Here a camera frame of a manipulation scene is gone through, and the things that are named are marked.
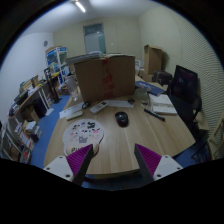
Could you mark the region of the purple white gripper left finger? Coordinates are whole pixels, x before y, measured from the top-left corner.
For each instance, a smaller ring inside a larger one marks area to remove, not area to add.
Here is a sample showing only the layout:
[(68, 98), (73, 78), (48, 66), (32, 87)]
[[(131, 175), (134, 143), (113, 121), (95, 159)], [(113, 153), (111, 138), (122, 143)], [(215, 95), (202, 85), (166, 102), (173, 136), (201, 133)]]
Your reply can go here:
[(44, 170), (81, 186), (93, 155), (90, 144), (68, 156), (58, 156)]

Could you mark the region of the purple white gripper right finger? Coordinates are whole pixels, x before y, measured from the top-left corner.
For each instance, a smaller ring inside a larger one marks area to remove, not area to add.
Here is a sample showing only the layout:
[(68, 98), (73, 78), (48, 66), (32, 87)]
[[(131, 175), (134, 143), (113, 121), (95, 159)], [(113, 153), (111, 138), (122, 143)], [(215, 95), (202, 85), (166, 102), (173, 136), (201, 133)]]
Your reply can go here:
[(141, 174), (147, 181), (160, 180), (182, 169), (169, 155), (161, 156), (139, 144), (135, 144), (134, 154)]

